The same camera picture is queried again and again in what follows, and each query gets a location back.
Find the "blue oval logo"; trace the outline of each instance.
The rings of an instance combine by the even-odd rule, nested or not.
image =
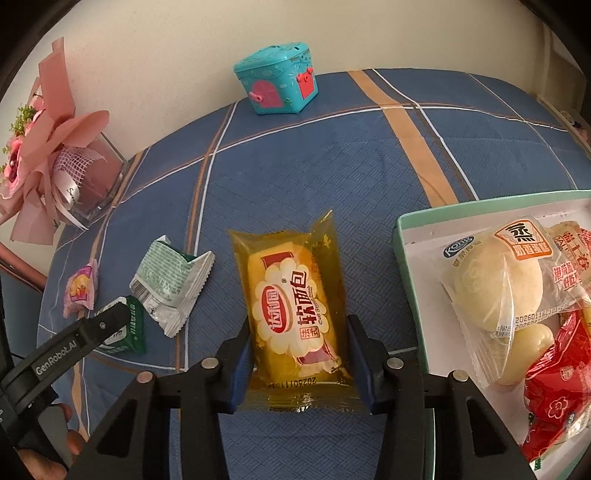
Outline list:
[[[459,251],[461,251],[466,245],[469,245],[474,240],[473,236],[467,236],[460,240],[456,240],[451,245],[448,245],[445,250],[443,251],[443,256],[445,258],[451,258]]]

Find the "tray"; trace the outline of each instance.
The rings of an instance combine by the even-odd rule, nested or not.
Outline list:
[[[534,193],[466,202],[419,212],[398,218],[392,232],[392,247],[400,266],[402,282],[417,328],[418,354],[425,371],[447,376],[455,369],[475,377],[472,361],[459,321],[443,290],[430,259],[453,241],[486,228],[509,222],[522,215],[537,218],[543,226],[576,220],[591,228],[591,190]],[[528,411],[523,403],[523,387],[499,392],[486,388],[483,393],[517,442],[527,434]],[[425,478],[434,475],[434,424],[428,416]],[[591,441],[591,429],[568,440],[550,452],[536,470],[541,480],[568,477]]]

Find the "orange label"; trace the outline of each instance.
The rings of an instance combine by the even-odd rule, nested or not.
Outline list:
[[[552,247],[545,236],[528,219],[516,220],[495,232],[513,250],[517,260],[536,257],[551,257]]]

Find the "metal screw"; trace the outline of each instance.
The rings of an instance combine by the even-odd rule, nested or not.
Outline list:
[[[141,372],[137,377],[135,377],[139,383],[148,383],[152,381],[153,378],[154,374],[152,372]]]
[[[400,370],[402,367],[404,367],[404,362],[400,360],[397,356],[391,356],[386,361],[386,365],[388,365],[388,367],[394,370]]]
[[[452,376],[458,382],[465,382],[470,376],[464,370],[454,370]]]
[[[208,356],[201,360],[201,366],[206,368],[207,370],[211,370],[212,368],[216,368],[220,364],[219,360],[214,356]]]

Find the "white mesh netting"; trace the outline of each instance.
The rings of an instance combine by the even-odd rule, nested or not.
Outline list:
[[[64,147],[53,165],[54,171],[65,171],[80,187],[88,165],[95,160],[105,160],[91,148]]]

